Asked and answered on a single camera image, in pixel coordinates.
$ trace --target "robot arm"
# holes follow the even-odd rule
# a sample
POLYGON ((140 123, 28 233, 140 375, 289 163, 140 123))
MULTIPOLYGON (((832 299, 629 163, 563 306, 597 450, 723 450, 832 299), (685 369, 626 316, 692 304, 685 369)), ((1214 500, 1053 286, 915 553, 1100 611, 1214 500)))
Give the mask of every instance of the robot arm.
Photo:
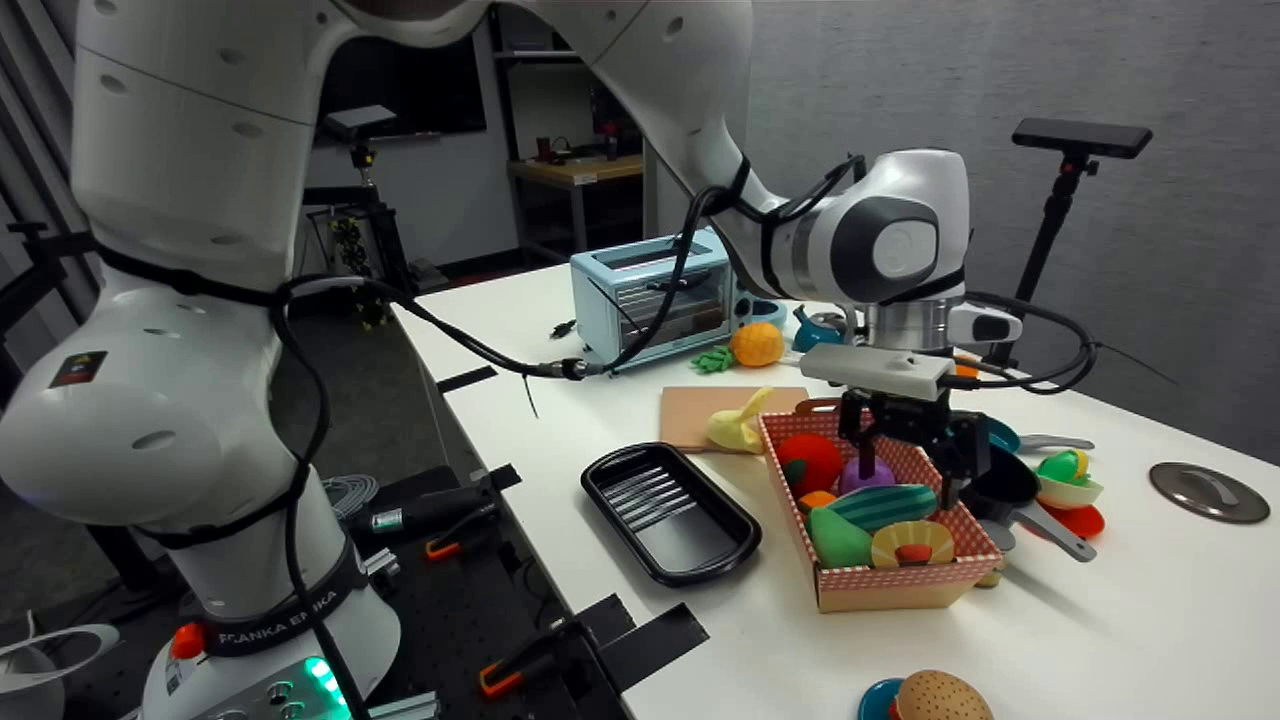
MULTIPOLYGON (((881 154, 843 192, 782 220, 788 200, 770 192, 723 123, 747 70, 751 0, 513 2, 548 20, 588 61, 690 195, 737 187, 737 207, 720 213, 718 228, 762 292, 867 306, 875 346, 948 346, 946 323, 921 304, 965 286, 969 176, 962 154, 881 154)), ((475 2, 466 0, 349 0, 344 12, 365 31, 406 42, 451 41, 475 20, 475 2)))

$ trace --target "black cable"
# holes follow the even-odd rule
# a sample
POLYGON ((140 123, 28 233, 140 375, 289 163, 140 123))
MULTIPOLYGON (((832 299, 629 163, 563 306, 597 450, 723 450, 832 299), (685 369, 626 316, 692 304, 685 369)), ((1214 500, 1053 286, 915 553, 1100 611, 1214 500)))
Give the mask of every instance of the black cable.
POLYGON ((704 187, 699 195, 690 200, 690 213, 685 213, 685 228, 682 228, 682 240, 675 240, 675 269, 672 269, 672 279, 667 279, 667 292, 656 306, 656 316, 647 321, 647 326, 641 336, 633 336, 633 342, 609 361, 609 365, 584 365, 584 369, 569 369, 569 365, 522 365, 495 346, 488 346, 484 339, 475 339, 471 333, 439 321, 435 311, 430 311, 425 304, 418 304, 412 294, 397 292, 394 283, 380 283, 371 279, 368 286, 387 294, 394 304, 402 304, 409 316, 418 321, 430 321, 431 326, 439 326, 447 339, 456 339, 460 346, 475 351, 482 361, 504 369, 504 372, 517 372, 517 375, 551 375, 551 379, 579 379, 579 375, 609 375, 609 372, 621 372, 633 354, 641 354, 651 336, 660 333, 660 323, 667 321, 672 304, 675 304, 675 292, 682 292, 682 279, 685 279, 685 265, 692 255, 692 235, 695 235, 695 224, 704 214, 704 207, 720 195, 723 187, 704 187))
MULTIPOLYGON (((302 372, 314 379, 314 391, 316 391, 316 425, 314 425, 314 430, 309 430, 306 450, 294 450, 294 454, 297 454, 297 470, 309 475, 309 470, 314 470, 314 458, 316 458, 316 450, 322 450, 322 445, 324 445, 324 436, 329 436, 329 386, 324 386, 316 365, 314 365, 314 361, 306 354, 306 346, 297 342, 297 336, 294 336, 294 326, 289 326, 289 316, 284 316, 284 311, 289 311, 289 292, 302 286, 302 283, 309 283, 309 279, 284 283, 284 292, 280 292, 284 304, 278 304, 278 306, 267 311, 267 321, 273 321, 273 326, 278 326, 278 336, 280 336, 280 346, 302 365, 302 372)), ((316 614, 314 596, 309 596, 309 579, 306 579, 306 571, 302 571, 302 557, 297 557, 297 506, 302 506, 302 495, 306 495, 306 489, 294 490, 294 504, 289 504, 289 511, 284 511, 284 563, 289 563, 289 584, 294 584, 294 591, 297 591, 297 600, 302 600, 302 608, 306 608, 306 614, 309 614, 309 628, 314 628, 314 637, 316 637, 316 644, 322 644, 322 650, 324 650, 324 658, 329 658, 329 667, 333 667, 333 674, 336 674, 336 683, 339 683, 339 691, 344 691, 344 698, 349 698, 349 710, 354 710, 357 720, 368 720, 360 683, 357 683, 344 650, 336 646, 333 633, 329 633, 324 621, 316 614)))
POLYGON ((1128 361, 1133 369, 1140 369, 1140 372, 1149 372, 1149 375, 1155 375, 1155 379, 1163 379, 1163 385, 1179 385, 1175 375, 1168 375, 1163 369, 1155 369, 1151 361, 1146 361, 1146 354, 1138 354, 1138 351, 1128 351, 1128 346, 1116 346, 1116 342, 1104 342, 1104 339, 1097 339, 1097 346, 1128 361))
POLYGON ((958 379, 958 386, 1024 386, 1024 391, 1036 391, 1036 396, 1055 396, 1055 391, 1077 386, 1077 385, 1094 372, 1094 365, 1097 365, 1097 339, 1094 339, 1090 326, 1077 323, 1073 316, 1053 311, 1053 306, 1039 306, 1039 304, 1029 304, 1029 299, 1016 299, 1016 294, 992 294, 992 292, 969 292, 965 299, 996 304, 996 306, 1010 306, 1010 311, 1016 311, 1016 316, 1053 321, 1053 323, 1068 326, 1079 346, 1077 346, 1077 354, 1064 361, 1061 369, 1036 372, 1036 375, 1016 375, 1016 372, 1006 369, 1006 365, 977 365, 977 369, 983 369, 983 372, 996 372, 1002 379, 958 379))
POLYGON ((864 158, 860 154, 850 154, 843 163, 828 169, 824 178, 817 178, 810 192, 784 200, 782 207, 771 213, 762 213, 751 204, 745 204, 740 195, 729 204, 737 207, 740 214, 756 220, 756 224, 794 224, 800 220, 805 213, 813 213, 824 195, 832 195, 832 187, 842 183, 843 170, 860 169, 864 158))

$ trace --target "round black object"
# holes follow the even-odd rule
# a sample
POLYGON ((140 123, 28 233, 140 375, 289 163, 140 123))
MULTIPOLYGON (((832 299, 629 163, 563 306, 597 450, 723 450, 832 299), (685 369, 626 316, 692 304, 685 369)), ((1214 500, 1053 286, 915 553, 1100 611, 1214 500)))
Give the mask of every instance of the round black object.
POLYGON ((1221 522, 1261 522, 1274 517, 1261 490, 1200 465, 1155 465, 1149 475, 1163 500, 1221 522))

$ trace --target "toy food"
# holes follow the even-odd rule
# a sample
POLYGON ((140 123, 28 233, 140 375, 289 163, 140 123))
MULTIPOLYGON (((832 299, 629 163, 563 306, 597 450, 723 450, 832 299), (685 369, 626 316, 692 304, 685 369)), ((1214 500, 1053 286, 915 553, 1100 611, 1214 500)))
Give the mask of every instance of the toy food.
POLYGON ((892 698, 897 720, 992 720, 987 698, 951 671, 911 671, 892 698))
POLYGON ((937 490, 926 482, 897 482, 897 489, 864 489, 854 495, 842 495, 832 504, 850 522, 875 532, 885 522, 899 518, 926 518, 937 511, 937 490))
POLYGON ((756 386, 751 401, 745 409, 729 409, 729 411, 718 411, 707 419, 707 440, 718 448, 729 448, 729 450, 762 450, 765 440, 756 430, 756 414, 765 409, 765 401, 771 396, 771 386, 756 386))
POLYGON ((788 339, 777 323, 751 321, 732 333, 729 346, 740 369, 771 369, 784 361, 788 339))
POLYGON ((1064 511, 1073 511, 1073 506, 1090 506, 1100 490, 1104 490, 1100 482, 1061 482, 1061 481, 1046 481, 1046 475, 1039 475, 1036 500, 1039 500, 1046 506, 1064 506, 1064 511))
POLYGON ((810 511, 810 537, 828 568, 857 568, 873 560, 873 537, 832 506, 810 511))
POLYGON ((892 698, 903 687, 899 674, 875 678, 857 702, 857 720, 892 720, 892 698))
POLYGON ((1053 450, 1039 458, 1036 475, 1061 482, 1090 482, 1090 454, 1084 450, 1053 450))
POLYGON ((873 537, 873 568, 958 563, 958 538, 937 518, 890 522, 873 537))
POLYGON ((1097 538, 1107 526, 1104 511, 1097 511, 1094 504, 1090 506, 1047 506, 1047 517, 1055 517, 1079 538, 1097 538))
POLYGON ((810 490, 810 495, 800 495, 800 506, 828 506, 828 504, 835 504, 835 495, 832 490, 810 490))
POLYGON ((718 346, 692 354, 692 369, 695 369, 699 375, 729 372, 729 369, 732 369, 732 346, 729 346, 729 342, 718 342, 718 346))
POLYGON ((794 495, 832 490, 843 450, 832 436, 795 430, 777 445, 777 465, 784 466, 794 495))

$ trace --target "cabinet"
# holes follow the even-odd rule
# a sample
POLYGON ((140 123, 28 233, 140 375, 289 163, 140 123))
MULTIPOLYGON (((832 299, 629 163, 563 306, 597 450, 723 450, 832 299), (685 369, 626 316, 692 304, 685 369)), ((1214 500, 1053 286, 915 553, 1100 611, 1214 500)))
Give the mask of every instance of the cabinet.
POLYGON ((636 121, 538 16, 488 16, 522 242, 569 255, 646 235, 636 121))

